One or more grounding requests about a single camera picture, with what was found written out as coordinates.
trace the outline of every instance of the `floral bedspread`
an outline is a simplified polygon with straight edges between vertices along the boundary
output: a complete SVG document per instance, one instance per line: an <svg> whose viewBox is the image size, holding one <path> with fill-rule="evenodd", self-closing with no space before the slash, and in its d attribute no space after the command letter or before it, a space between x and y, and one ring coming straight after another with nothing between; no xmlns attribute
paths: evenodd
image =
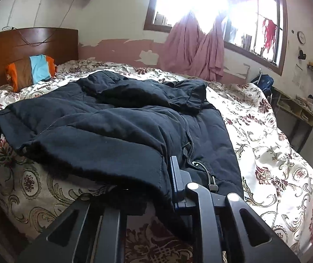
<svg viewBox="0 0 313 263"><path fill-rule="evenodd" d="M58 67L56 78L13 93L0 88L0 109L38 97L96 70L129 78L183 80L154 68L95 60L71 61ZM301 256L313 244L313 169L289 145L262 91L253 84L209 83L207 100L221 112L242 174L245 201ZM49 173L0 143L0 205L10 221L32 240L82 193L99 195L110 187L74 175ZM125 262L192 262L192 248L175 238L148 205L146 214L129 217Z"/></svg>

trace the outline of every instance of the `colorful pillow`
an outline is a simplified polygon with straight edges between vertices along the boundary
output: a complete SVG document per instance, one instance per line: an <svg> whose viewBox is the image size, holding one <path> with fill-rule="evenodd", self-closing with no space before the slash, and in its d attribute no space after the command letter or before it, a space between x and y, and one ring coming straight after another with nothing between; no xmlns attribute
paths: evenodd
<svg viewBox="0 0 313 263"><path fill-rule="evenodd" d="M20 59L5 68L8 83L14 92L54 77L54 59L47 55L35 55Z"/></svg>

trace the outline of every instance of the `desk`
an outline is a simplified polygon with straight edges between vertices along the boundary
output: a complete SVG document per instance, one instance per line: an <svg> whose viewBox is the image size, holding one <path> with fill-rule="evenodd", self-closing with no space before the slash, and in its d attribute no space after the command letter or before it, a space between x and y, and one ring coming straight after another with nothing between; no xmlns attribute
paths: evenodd
<svg viewBox="0 0 313 263"><path fill-rule="evenodd" d="M297 152L300 153L313 129L313 112L311 112L305 105L300 104L296 99L291 98L289 95L274 87L272 88L272 98L273 102L271 103L271 106L273 111L275 111L275 109L280 109L296 118L296 123L288 137L289 142L292 142L301 123L308 124L308 130L297 150Z"/></svg>

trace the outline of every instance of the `wooden headboard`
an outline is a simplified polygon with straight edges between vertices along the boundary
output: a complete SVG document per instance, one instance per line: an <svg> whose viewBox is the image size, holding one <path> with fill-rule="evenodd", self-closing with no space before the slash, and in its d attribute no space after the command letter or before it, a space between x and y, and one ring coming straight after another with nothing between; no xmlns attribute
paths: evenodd
<svg viewBox="0 0 313 263"><path fill-rule="evenodd" d="M7 83L5 66L24 57L46 54L55 64L78 60L78 30L28 28L0 32L0 86Z"/></svg>

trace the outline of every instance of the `bed sheet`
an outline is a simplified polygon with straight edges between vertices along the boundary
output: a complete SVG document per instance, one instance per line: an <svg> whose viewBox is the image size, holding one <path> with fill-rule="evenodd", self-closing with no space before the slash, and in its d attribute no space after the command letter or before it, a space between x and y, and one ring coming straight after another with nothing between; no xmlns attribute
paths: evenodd
<svg viewBox="0 0 313 263"><path fill-rule="evenodd" d="M176 81L185 77L154 68L95 60L71 61L58 67L56 78L20 93L0 92L0 109L24 98L50 92L95 70L112 70L129 78ZM313 245L313 169L277 128L271 106L253 84L208 83L207 100L221 112L242 174L245 201L299 257ZM73 175L53 175L0 143L0 205L10 221L34 239L80 194L110 189ZM142 217L129 217L126 262L156 259L192 261L192 250L154 216L152 205Z"/></svg>

